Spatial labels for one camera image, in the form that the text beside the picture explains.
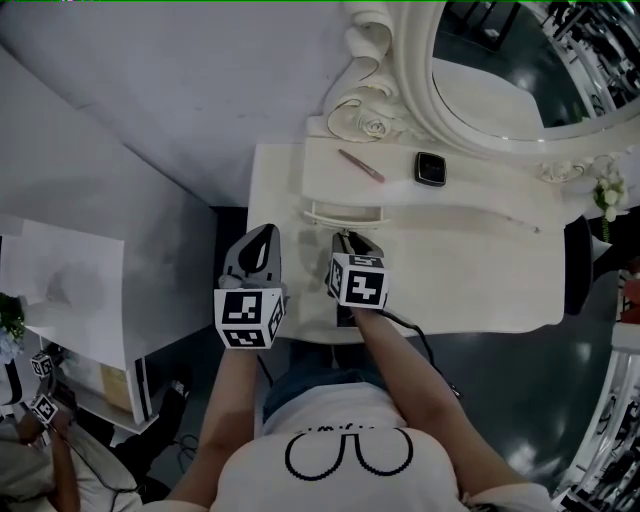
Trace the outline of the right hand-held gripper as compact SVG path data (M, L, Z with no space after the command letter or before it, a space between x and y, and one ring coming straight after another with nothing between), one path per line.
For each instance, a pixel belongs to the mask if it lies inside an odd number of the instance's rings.
M340 306L383 309L389 293L389 272L382 248L355 231L341 230L332 235L331 253L329 295Z

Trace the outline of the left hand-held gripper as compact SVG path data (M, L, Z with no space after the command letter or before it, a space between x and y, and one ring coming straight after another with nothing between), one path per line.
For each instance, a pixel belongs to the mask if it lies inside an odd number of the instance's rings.
M214 324L228 349L268 350L286 314L278 227L264 224L234 243L214 291ZM252 274L264 279L245 278Z

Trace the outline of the small white drawer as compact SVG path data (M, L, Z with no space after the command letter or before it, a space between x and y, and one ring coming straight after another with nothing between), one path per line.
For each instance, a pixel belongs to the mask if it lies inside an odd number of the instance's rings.
M335 230L375 230L390 222L383 207L345 206L312 200L303 211L312 224Z

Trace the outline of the white vanity table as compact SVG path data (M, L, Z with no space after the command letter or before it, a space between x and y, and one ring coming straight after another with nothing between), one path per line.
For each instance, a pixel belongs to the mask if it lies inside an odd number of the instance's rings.
M343 149L386 179L378 183ZM279 333L348 343L325 278L337 231L310 223L312 200L383 207L390 222L356 231L378 244L390 275L388 308L428 334L521 333L564 314L565 208L559 187L494 161L446 153L444 187L418 184L417 151L396 144L310 137L260 144L254 153L248 224L276 225L290 295Z

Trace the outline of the person's left forearm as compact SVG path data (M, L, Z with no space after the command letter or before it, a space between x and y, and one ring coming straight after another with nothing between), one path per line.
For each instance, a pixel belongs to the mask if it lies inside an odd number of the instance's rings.
M169 512L271 512L266 492L231 478L225 466L254 438L258 353L226 350L191 466L163 502Z

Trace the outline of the pink cosmetic pencil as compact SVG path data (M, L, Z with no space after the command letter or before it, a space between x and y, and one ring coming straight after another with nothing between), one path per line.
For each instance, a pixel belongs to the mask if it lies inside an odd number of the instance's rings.
M346 160L351 162L353 165L355 165L358 168L360 168L361 170L363 170L368 176L370 176L372 179L374 179L378 183L384 183L386 181L385 177L380 172L378 172L377 170L375 170L374 168L372 168L371 166L369 166L365 162L361 161L360 159L358 159L354 155L348 153L347 151L345 151L343 149L339 149L338 153L342 157L344 157Z

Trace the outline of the black square compact case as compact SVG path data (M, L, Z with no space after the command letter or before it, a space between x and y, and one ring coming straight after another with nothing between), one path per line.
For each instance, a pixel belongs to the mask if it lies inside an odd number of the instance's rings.
M442 156L418 152L414 159L414 180L421 185L441 188L446 184L447 167Z

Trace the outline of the person's blue jeans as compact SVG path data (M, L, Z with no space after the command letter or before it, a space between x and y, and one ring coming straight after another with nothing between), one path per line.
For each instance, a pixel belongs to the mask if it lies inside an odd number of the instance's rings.
M263 425L304 393L327 386L368 385L389 395L388 388L364 344L289 343L288 369L272 384L263 406Z

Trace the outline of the white ornate oval mirror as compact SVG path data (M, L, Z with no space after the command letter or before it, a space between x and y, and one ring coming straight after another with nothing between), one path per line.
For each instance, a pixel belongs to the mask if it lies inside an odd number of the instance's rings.
M544 127L527 91L488 71L439 59L439 2L347 2L347 68L312 137L442 149L540 175L561 162L640 151L640 98L602 116Z

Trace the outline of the white side cabinet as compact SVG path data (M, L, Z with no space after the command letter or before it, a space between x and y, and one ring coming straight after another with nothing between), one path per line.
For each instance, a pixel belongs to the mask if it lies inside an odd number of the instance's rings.
M127 359L120 240L0 215L0 292L18 297L29 334L59 352L78 405L138 434L156 417L144 361ZM133 412L104 397L100 365L126 372Z

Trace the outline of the brown cardboard box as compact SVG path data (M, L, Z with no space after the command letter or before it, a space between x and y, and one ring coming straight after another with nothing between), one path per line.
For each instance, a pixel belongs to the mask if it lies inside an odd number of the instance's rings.
M126 372L105 364L100 365L100 372L106 401L112 406L132 413L133 407Z

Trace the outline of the black chair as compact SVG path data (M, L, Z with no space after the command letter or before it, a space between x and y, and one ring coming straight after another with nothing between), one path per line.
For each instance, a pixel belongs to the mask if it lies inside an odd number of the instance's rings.
M593 282L593 241L588 220L584 216L564 229L565 284L564 313L579 315Z

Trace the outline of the blue and white flowers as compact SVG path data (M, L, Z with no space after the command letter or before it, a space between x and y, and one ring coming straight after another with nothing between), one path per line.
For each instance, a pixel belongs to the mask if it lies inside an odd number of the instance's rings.
M24 352L24 320L19 298L0 292L0 364L8 365Z

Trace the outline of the white flower bouquet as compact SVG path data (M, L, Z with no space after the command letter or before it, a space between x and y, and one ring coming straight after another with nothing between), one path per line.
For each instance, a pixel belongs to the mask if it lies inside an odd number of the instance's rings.
M613 222L627 213L629 190L616 161L608 163L596 178L593 199L601 211L602 240L611 244Z

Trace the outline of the white display shelf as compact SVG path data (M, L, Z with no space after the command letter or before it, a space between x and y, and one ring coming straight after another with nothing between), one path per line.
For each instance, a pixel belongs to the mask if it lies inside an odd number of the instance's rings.
M552 497L557 512L640 512L640 325L618 322L602 392Z

